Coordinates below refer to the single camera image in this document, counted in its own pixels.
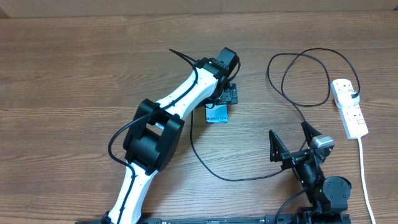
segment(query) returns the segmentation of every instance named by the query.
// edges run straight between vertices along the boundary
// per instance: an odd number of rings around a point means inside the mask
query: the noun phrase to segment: wall
[[[0,0],[0,17],[367,11],[397,5],[398,0]]]

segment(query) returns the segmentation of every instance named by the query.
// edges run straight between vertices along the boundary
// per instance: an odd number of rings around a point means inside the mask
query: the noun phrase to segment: power strip
[[[335,97],[335,102],[338,112],[343,122],[344,130],[348,139],[357,139],[359,144],[359,163],[361,165],[361,180],[365,196],[366,206],[372,220],[372,224],[376,224],[373,216],[372,208],[369,203],[368,191],[365,183],[365,171],[363,162],[363,148],[361,137],[367,134],[368,127],[366,126],[361,108],[359,107],[359,96],[353,98],[354,91],[353,84],[347,79],[337,79],[330,84],[331,91]]]

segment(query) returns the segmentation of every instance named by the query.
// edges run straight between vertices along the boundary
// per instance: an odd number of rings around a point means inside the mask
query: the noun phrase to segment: power outlet
[[[347,138],[357,139],[367,134],[369,131],[359,106],[359,96],[351,97],[356,93],[353,84],[347,79],[337,79],[332,81],[330,88],[335,97]]]

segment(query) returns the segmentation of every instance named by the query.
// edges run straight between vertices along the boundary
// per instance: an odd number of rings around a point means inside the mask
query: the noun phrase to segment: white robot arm
[[[217,58],[197,60],[188,79],[170,95],[156,103],[146,99],[140,104],[133,119],[133,122],[137,122],[129,127],[123,143],[125,159],[134,169],[135,178],[132,177],[133,170],[126,166],[116,204],[101,220],[89,223],[136,224],[139,221],[150,183],[174,155],[183,119],[196,107],[207,103],[238,102],[236,87],[229,83],[228,77],[239,63],[236,53],[224,48]],[[162,134],[158,135],[146,128],[147,124],[163,129]]]

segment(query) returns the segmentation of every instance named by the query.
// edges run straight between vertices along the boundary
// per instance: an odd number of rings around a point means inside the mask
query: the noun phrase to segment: wooden table
[[[125,171],[108,156],[109,139],[143,99],[163,98],[190,73],[168,49],[202,58],[225,46],[242,61],[235,79],[239,104],[229,107],[228,124],[206,124],[203,108],[194,115],[195,146],[211,169],[232,179],[278,171],[280,164],[269,161],[268,130],[291,151],[304,136],[297,112],[266,80],[268,61],[279,52],[335,49],[351,60],[361,81],[369,128],[366,181],[376,220],[397,223],[397,21],[394,11],[0,20],[0,223],[100,218],[114,205]],[[339,56],[310,54],[325,63],[332,80],[355,84]],[[275,83],[291,60],[275,60]],[[327,88],[321,66],[305,58],[285,83],[286,93],[302,103],[322,101]],[[358,143],[347,140],[332,98],[302,111],[335,140],[322,169],[351,181],[347,213],[353,223],[370,223]],[[213,177],[191,150],[189,127],[186,122],[171,163],[150,187],[142,209],[147,216],[260,217],[302,189],[290,171],[249,182]],[[118,157],[124,157],[122,140],[114,145]],[[307,203],[301,196],[284,212]]]

